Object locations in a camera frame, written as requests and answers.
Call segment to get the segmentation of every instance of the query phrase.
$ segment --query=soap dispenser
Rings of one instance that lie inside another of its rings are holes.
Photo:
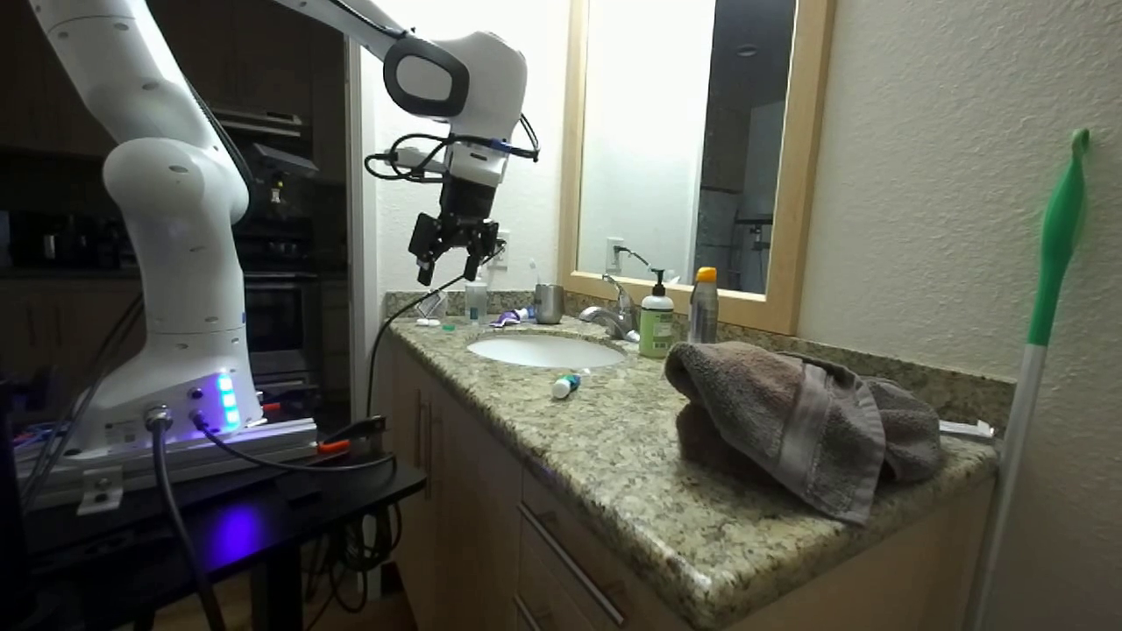
[[[674,346],[674,302],[663,283],[663,269],[655,269],[651,294],[643,297],[637,310],[637,358],[665,358]]]

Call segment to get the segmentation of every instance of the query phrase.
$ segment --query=white sink basin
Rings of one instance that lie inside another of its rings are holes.
[[[465,344],[476,358],[527,370],[603,370],[620,364],[628,356],[583,336],[552,336],[552,334],[500,334]]]

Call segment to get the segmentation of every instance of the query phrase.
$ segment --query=bathroom vanity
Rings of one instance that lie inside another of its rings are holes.
[[[421,631],[961,627],[989,446],[944,438],[935,480],[879,489],[844,528],[684,464],[663,362],[596,370],[554,402],[561,371],[476,358],[472,336],[395,324],[380,358],[394,454],[428,471],[395,559]]]

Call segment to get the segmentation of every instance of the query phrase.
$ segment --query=table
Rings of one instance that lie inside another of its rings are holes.
[[[389,508],[423,489],[413,468],[366,474],[250,471],[174,483],[201,567],[220,582],[251,567],[251,627],[302,627],[302,545]],[[120,513],[76,519],[74,508],[27,515],[38,600],[53,627],[82,620],[113,627],[151,620],[192,592],[180,545],[163,519],[159,490],[125,499]]]

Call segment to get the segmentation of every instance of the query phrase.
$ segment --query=granite countertop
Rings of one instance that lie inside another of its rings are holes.
[[[600,334],[574,321],[561,330]],[[997,471],[989,446],[944,438],[935,480],[884,483],[868,524],[844,528],[774,483],[747,489],[684,464],[674,420],[689,401],[663,378],[663,362],[630,356],[554,402],[561,371],[472,358],[465,344],[476,334],[465,328],[399,321],[394,334],[696,627],[774,605]]]

